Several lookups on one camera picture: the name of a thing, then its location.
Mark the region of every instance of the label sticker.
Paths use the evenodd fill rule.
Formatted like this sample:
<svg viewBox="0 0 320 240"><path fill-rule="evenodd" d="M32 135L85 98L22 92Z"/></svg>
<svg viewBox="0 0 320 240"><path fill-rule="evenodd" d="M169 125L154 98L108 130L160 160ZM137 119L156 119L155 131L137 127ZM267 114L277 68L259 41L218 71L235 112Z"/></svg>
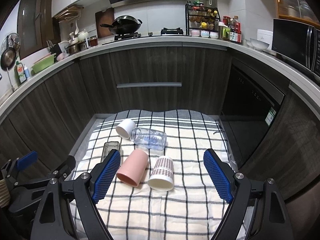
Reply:
<svg viewBox="0 0 320 240"><path fill-rule="evenodd" d="M275 115L276 115L276 111L273 108L271 108L269 110L269 113L268 113L266 119L265 119L265 122L267 123L268 126L270 126L270 124L273 121Z"/></svg>

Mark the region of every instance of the wok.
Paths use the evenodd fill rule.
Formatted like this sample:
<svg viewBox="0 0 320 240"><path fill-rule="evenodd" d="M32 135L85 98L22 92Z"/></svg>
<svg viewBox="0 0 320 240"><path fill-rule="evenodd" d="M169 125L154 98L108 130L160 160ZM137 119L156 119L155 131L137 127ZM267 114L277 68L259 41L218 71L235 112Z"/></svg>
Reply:
<svg viewBox="0 0 320 240"><path fill-rule="evenodd" d="M101 27L109 28L110 32L116 35L135 33L141 26L142 21L136 20L129 15L120 16L110 24L100 24Z"/></svg>

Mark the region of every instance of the dark wood cabinet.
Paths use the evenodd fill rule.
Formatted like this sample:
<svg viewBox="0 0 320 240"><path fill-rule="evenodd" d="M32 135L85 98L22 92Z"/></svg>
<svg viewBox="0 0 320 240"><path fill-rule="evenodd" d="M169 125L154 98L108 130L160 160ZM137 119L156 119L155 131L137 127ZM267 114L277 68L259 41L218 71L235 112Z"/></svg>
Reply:
<svg viewBox="0 0 320 240"><path fill-rule="evenodd" d="M231 69L229 52L183 48L181 107L220 115Z"/></svg>
<svg viewBox="0 0 320 240"><path fill-rule="evenodd" d="M21 38L20 59L61 41L59 23L51 17L51 0L21 0L17 31Z"/></svg>
<svg viewBox="0 0 320 240"><path fill-rule="evenodd" d="M240 169L249 179L273 178L287 199L320 174L320 122L291 90L265 138Z"/></svg>
<svg viewBox="0 0 320 240"><path fill-rule="evenodd" d="M24 143L8 118L4 119L0 126L0 167L8 160L21 158L30 153L30 148ZM38 160L32 166L19 173L20 181L41 178L50 170Z"/></svg>
<svg viewBox="0 0 320 240"><path fill-rule="evenodd" d="M17 134L50 170L68 156L76 140L64 124L44 83L32 90L8 114Z"/></svg>
<svg viewBox="0 0 320 240"><path fill-rule="evenodd" d="M182 47L151 47L110 53L116 84L181 82Z"/></svg>
<svg viewBox="0 0 320 240"><path fill-rule="evenodd" d="M79 62L86 91L96 114L122 111L109 54L82 59Z"/></svg>
<svg viewBox="0 0 320 240"><path fill-rule="evenodd" d="M78 63L64 68L44 83L63 122L77 140L94 115Z"/></svg>
<svg viewBox="0 0 320 240"><path fill-rule="evenodd" d="M162 112L180 109L181 87L134 87L118 89L123 110Z"/></svg>

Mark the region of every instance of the cutting board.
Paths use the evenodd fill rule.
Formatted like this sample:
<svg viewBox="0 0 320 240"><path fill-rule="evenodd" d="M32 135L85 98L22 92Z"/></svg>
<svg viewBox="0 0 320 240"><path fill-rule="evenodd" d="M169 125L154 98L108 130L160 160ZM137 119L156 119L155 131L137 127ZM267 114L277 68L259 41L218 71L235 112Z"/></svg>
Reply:
<svg viewBox="0 0 320 240"><path fill-rule="evenodd" d="M96 26L97 26L97 34L98 38L103 38L106 36L113 35L109 28L101 27L100 24L106 23L106 24L112 24L115 20L115 14L113 12L113 8L109 8L104 12L97 12L96 13Z"/></svg>

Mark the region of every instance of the plaid cloth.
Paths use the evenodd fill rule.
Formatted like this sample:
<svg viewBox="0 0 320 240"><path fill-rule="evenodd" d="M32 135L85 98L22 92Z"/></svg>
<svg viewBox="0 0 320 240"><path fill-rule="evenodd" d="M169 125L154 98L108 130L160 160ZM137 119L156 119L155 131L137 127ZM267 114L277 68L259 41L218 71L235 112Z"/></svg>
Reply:
<svg viewBox="0 0 320 240"><path fill-rule="evenodd" d="M173 159L174 189L162 192L151 189L148 178L159 152L147 150L124 140L116 126L131 118L138 127L164 131L167 146L163 154ZM219 195L203 164L208 148L228 162L227 141L218 122L199 112L174 110L148 112L130 110L105 119L91 135L83 160L73 171L71 179L90 172L100 162L105 142L119 141L122 162L136 148L149 154L149 166L137 188L122 183L116 177L98 211L113 238L119 240L199 240L211 239L223 217L227 203ZM75 201L70 203L79 237L86 238ZM245 238L244 225L238 239Z"/></svg>

